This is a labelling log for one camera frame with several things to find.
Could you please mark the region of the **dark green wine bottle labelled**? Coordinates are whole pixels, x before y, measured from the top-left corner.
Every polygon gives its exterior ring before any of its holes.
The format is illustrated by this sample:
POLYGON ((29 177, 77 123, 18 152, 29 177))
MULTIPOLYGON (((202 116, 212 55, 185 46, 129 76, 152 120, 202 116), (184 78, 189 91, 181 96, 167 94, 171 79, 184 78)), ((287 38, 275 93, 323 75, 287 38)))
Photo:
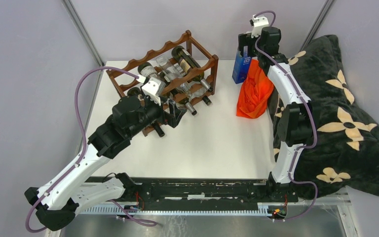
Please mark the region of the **dark green wine bottle labelled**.
MULTIPOLYGON (((144 103, 144 97, 143 97, 143 94, 142 94, 140 88, 138 88, 138 87, 133 87, 133 88, 129 89, 129 90, 127 91, 127 95, 128 95, 128 96, 136 96, 136 97, 140 100, 141 104, 142 104, 143 106, 145 105, 145 103, 144 103)), ((151 126, 152 126, 153 129, 157 132, 157 134, 158 134, 159 137, 163 137, 163 136, 165 136, 165 133, 164 133, 164 131, 160 128, 160 126, 158 125, 158 122, 154 122, 151 126)))

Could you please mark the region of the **blue square glass bottle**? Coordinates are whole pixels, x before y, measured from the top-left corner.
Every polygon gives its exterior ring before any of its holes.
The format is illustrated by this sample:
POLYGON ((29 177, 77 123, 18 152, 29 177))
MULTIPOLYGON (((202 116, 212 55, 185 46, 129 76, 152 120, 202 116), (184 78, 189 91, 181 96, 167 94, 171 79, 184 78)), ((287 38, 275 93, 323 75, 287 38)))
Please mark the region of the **blue square glass bottle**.
POLYGON ((243 83, 248 75, 252 57, 248 55, 248 48, 245 46, 237 51, 234 67, 232 71, 232 79, 235 84, 243 83))

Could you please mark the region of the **clear square bottle black cap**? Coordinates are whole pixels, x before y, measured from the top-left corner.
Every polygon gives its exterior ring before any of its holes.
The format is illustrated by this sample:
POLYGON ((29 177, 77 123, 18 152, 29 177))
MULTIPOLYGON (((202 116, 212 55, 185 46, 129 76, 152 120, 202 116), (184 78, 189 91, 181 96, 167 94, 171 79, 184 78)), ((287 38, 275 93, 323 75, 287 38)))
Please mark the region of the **clear square bottle black cap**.
MULTIPOLYGON (((187 74, 183 71, 183 69, 176 63, 174 64, 174 67, 179 71, 182 77, 186 76, 187 74)), ((204 87, 200 88, 199 90, 192 93, 192 96, 189 98, 189 101, 191 102, 195 98, 201 98, 202 101, 207 105, 210 106, 212 104, 211 100, 205 96, 206 89, 204 87)))

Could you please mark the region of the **small clear glass bottle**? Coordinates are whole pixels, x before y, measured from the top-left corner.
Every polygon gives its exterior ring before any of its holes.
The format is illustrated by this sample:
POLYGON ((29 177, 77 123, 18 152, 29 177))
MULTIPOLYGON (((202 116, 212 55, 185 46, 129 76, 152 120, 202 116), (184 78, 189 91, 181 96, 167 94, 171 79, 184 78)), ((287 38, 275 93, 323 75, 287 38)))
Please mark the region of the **small clear glass bottle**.
MULTIPOLYGON (((179 70, 169 61, 169 59, 166 56, 161 55, 157 57, 156 62, 165 72, 170 82, 176 81, 178 78, 183 77, 182 74, 179 72, 179 70)), ((191 98, 192 96, 189 84, 187 82, 180 84, 176 88, 176 90, 181 93, 184 93, 188 98, 191 98)))

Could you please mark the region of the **dark wine bottle silver neck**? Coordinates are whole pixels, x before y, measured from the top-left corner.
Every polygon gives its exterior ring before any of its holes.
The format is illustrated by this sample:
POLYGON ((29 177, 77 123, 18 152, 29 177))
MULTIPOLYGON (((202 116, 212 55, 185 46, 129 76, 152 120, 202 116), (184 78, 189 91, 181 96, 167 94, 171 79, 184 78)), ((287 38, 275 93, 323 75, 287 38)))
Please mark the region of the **dark wine bottle silver neck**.
MULTIPOLYGON (((139 73, 138 81, 141 82, 143 85, 149 80, 149 78, 157 78, 157 79, 161 79, 162 81, 165 82, 165 80, 159 75, 159 72, 149 62, 145 62, 145 63, 139 65, 138 66, 138 73, 139 73)), ((147 96, 143 93, 142 86, 141 86, 141 92, 143 94, 145 101, 148 101, 149 99, 151 99, 149 96, 147 96)), ((170 98, 166 97, 165 95, 163 95, 162 93, 161 93, 160 98, 161 98, 163 104, 167 103, 167 100, 170 99, 170 98)))

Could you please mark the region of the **dark wine bottle brown label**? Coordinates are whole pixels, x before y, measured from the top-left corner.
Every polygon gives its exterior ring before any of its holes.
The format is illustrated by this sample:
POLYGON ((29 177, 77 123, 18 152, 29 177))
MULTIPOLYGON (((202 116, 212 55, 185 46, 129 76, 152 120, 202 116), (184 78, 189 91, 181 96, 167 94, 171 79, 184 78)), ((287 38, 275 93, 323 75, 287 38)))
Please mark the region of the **dark wine bottle brown label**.
MULTIPOLYGON (((180 45, 172 49, 171 55, 178 62, 179 66, 186 74, 188 74, 192 69, 200 67, 198 62, 191 56, 191 54, 180 45)), ((203 72, 193 77, 192 80, 199 82, 208 92, 213 91, 213 87, 207 82, 203 72)))

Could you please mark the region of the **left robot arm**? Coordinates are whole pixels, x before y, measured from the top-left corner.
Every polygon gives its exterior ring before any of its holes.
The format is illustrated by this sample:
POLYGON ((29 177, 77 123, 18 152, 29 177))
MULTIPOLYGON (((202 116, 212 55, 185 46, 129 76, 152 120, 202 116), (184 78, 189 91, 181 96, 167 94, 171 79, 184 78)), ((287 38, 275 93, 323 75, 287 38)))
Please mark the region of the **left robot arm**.
POLYGON ((126 96, 113 106, 112 114, 87 139, 78 155, 50 182, 25 191, 27 201, 46 229, 60 230, 82 211, 100 203, 121 198, 130 201, 135 187, 121 178, 83 189, 82 184, 100 167, 131 144, 132 138, 156 122, 175 128, 187 110, 167 100, 169 111, 149 96, 141 103, 137 96, 126 96))

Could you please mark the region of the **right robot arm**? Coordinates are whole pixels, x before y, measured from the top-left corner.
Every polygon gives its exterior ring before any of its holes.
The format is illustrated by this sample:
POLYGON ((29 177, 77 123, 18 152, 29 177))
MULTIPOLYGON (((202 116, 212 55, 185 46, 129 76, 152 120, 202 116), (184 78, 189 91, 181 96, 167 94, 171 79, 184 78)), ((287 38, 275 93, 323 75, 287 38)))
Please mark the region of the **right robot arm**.
POLYGON ((256 56, 259 67, 273 83, 284 105, 277 123, 280 148, 275 168, 271 171, 265 195, 271 201, 285 196, 282 185, 294 180, 295 168, 303 150, 317 144, 317 122, 320 108, 304 93, 292 74, 288 58, 280 53, 281 31, 276 27, 264 27, 260 34, 238 35, 238 49, 248 56, 256 56))

